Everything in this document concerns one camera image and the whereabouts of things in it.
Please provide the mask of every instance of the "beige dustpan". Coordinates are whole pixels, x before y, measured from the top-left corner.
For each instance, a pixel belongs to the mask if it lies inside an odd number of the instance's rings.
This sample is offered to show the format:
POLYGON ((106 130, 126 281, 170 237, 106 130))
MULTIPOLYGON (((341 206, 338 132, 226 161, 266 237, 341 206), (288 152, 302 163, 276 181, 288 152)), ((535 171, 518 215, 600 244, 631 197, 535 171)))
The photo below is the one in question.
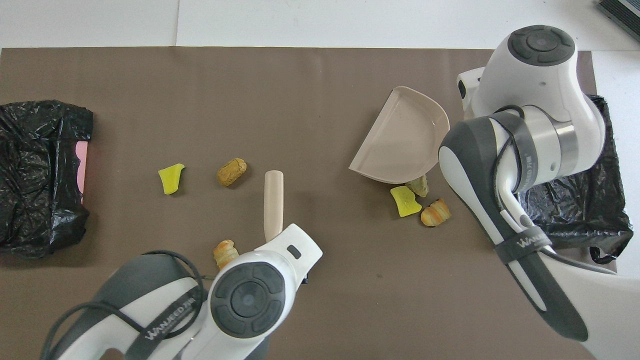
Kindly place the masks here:
POLYGON ((406 183, 438 163, 438 148, 448 131, 449 118, 437 102, 398 86, 349 168, 383 183, 406 183))

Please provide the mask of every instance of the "black plastic bag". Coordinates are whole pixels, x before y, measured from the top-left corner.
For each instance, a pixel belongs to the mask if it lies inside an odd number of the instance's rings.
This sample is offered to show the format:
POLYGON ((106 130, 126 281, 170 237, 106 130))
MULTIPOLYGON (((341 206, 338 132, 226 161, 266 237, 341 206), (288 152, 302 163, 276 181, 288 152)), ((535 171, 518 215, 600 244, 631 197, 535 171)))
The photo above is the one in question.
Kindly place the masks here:
POLYGON ((587 171, 520 193, 520 203, 534 224, 547 233, 553 248, 589 247, 593 261, 606 264, 622 253, 634 232, 625 213, 625 194, 607 103, 600 96, 589 98, 605 120, 605 144, 598 161, 587 171))
POLYGON ((80 242, 76 145, 92 131, 93 113, 63 102, 0 106, 0 252, 41 258, 80 242))

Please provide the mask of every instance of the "white tabletop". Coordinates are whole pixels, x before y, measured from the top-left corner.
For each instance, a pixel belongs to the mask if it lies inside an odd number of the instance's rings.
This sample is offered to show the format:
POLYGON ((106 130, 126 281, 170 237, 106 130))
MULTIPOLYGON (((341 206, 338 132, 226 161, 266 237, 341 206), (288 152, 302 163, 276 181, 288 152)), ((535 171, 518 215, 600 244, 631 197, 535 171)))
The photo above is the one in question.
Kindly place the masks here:
MULTIPOLYGON (((609 102, 627 212, 640 222, 634 138, 640 43, 592 0, 3 0, 3 47, 293 46, 492 49, 515 29, 546 24, 593 51, 609 102)), ((618 260, 640 276, 640 241, 618 260)))

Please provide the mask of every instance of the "brown paper surface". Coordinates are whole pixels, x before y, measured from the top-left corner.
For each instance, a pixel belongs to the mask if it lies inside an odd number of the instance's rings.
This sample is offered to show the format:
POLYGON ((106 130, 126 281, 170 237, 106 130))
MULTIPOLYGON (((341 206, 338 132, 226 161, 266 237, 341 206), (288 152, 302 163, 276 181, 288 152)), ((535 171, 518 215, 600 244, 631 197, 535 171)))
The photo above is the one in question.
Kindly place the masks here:
MULTIPOLYGON (((391 90, 409 86, 462 118, 458 73, 491 50, 311 48, 3 49, 0 103, 57 99, 95 114, 84 240, 35 261, 0 256, 0 359, 34 359, 49 327, 119 266, 154 249, 215 275, 211 251, 264 243, 264 173, 285 177, 285 224, 324 251, 268 359, 590 359, 535 312, 438 165, 428 205, 399 218, 392 185, 348 166, 391 90), (230 188, 217 169, 249 169, 230 188), (159 169, 183 163, 164 195, 159 169)), ((583 91, 595 94, 591 54, 583 91)))

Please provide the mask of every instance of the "beige handle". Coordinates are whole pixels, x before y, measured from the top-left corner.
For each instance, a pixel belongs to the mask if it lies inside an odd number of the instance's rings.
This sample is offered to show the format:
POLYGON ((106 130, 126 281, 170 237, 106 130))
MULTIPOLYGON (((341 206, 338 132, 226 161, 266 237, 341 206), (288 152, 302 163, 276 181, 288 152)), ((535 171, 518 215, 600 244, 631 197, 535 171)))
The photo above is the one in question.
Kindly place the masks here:
POLYGON ((278 170, 264 174, 264 238, 267 242, 282 232, 284 217, 284 174, 278 170))

